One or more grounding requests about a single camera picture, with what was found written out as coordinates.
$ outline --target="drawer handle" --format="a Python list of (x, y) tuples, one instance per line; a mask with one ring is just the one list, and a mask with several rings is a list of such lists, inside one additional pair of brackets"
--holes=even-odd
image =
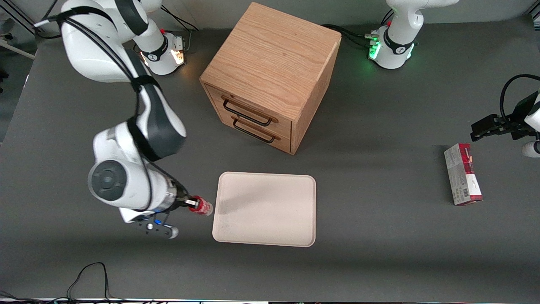
[(234, 120), (234, 122), (233, 122), (233, 127), (234, 127), (236, 130), (238, 130), (238, 131), (240, 131), (240, 132), (243, 132), (243, 133), (245, 133), (245, 134), (247, 134), (247, 135), (253, 136), (253, 137), (257, 138), (258, 140), (260, 140), (260, 141), (262, 141), (262, 142), (265, 142), (265, 143), (272, 143), (272, 142), (274, 142), (275, 136), (272, 136), (271, 139), (266, 140), (266, 139), (260, 137), (259, 135), (253, 134), (253, 133), (249, 132), (248, 130), (245, 130), (245, 129), (242, 129), (241, 127), (238, 127), (238, 126), (236, 125), (237, 122), (238, 122), (238, 120)]
[(251, 118), (249, 116), (246, 116), (246, 115), (244, 115), (244, 114), (242, 114), (242, 113), (240, 113), (240, 112), (238, 112), (238, 111), (236, 111), (234, 109), (231, 109), (231, 108), (227, 107), (228, 103), (229, 103), (229, 100), (225, 99), (225, 102), (223, 103), (223, 107), (225, 108), (225, 110), (227, 110), (227, 111), (229, 111), (231, 113), (235, 113), (236, 115), (238, 115), (238, 116), (240, 116), (242, 118), (245, 118), (245, 119), (247, 119), (247, 120), (249, 120), (249, 121), (251, 121), (253, 123), (256, 123), (256, 124), (258, 124), (260, 126), (263, 126), (263, 127), (267, 127), (272, 122), (271, 118), (269, 118), (267, 122), (260, 122), (260, 121), (258, 121), (256, 119), (253, 119), (253, 118)]

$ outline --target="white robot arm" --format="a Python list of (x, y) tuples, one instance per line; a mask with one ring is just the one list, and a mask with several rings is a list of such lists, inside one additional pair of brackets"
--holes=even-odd
[(211, 214), (211, 204), (189, 195), (153, 164), (180, 149), (186, 130), (137, 54), (122, 47), (112, 17), (98, 2), (68, 0), (58, 16), (49, 18), (54, 19), (68, 59), (79, 73), (100, 82), (130, 82), (144, 104), (142, 114), (137, 110), (127, 121), (95, 136), (96, 163), (88, 176), (92, 195), (118, 207), (126, 223), (136, 222), (147, 234), (167, 238), (174, 238), (178, 230), (158, 220), (157, 214), (178, 207)]
[(397, 69), (410, 58), (414, 38), (424, 25), (421, 9), (441, 8), (459, 0), (386, 0), (394, 10), (390, 26), (383, 25), (371, 31), (369, 58), (385, 69)]
[(170, 74), (184, 64), (182, 37), (161, 32), (147, 13), (161, 7), (161, 0), (94, 0), (109, 15), (120, 44), (135, 41), (145, 64), (157, 75)]

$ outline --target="table surface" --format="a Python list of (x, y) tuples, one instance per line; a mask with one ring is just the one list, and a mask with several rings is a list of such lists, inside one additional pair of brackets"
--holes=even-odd
[[(354, 28), (365, 32), (368, 27)], [(214, 200), (225, 171), (307, 174), (317, 181), (309, 248), (219, 243), (212, 217), (180, 210), (175, 240), (152, 239), (94, 199), (92, 138), (131, 115), (128, 84), (79, 75), (61, 41), (39, 47), (0, 148), (0, 286), (19, 297), (62, 296), (102, 261), (114, 296), (287, 301), (540, 300), (539, 160), (525, 140), (472, 145), (484, 201), (451, 202), (443, 151), (470, 142), (471, 123), (496, 113), (504, 82), (538, 73), (530, 18), (428, 24), (409, 62), (383, 70), (343, 41), (328, 91), (295, 156), (219, 121), (198, 77), (228, 31), (193, 34), (187, 65), (156, 77), (188, 139), (158, 163)], [(509, 89), (508, 109), (538, 88)], [(74, 290), (100, 297), (89, 269)]]

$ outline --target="white wall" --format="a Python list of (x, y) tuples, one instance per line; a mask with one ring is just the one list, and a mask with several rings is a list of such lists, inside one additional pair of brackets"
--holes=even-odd
[[(34, 20), (39, 20), (52, 0), (12, 0)], [(181, 18), (199, 28), (232, 28), (252, 0), (164, 0)], [(53, 13), (65, 0), (58, 1)], [(373, 24), (388, 11), (384, 0), (257, 0), (257, 2), (314, 23)], [(427, 23), (500, 21), (522, 15), (534, 0), (461, 0), (446, 8), (424, 10)], [(180, 29), (162, 11), (151, 17), (165, 29)]]

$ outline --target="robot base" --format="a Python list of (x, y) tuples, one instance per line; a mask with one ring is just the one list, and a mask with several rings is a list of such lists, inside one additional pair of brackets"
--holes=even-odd
[(144, 64), (156, 75), (167, 75), (174, 72), (179, 66), (185, 63), (184, 40), (182, 37), (171, 33), (165, 33), (169, 48), (157, 61), (143, 55)]
[[(384, 31), (388, 27), (386, 25), (371, 31), (372, 35), (378, 35), (382, 37)], [(397, 69), (401, 67), (407, 59), (410, 58), (411, 52), (414, 48), (414, 44), (405, 50), (402, 54), (396, 55), (392, 49), (384, 42), (384, 39), (379, 38), (374, 45), (369, 49), (368, 58), (375, 61), (380, 67), (385, 69)]]

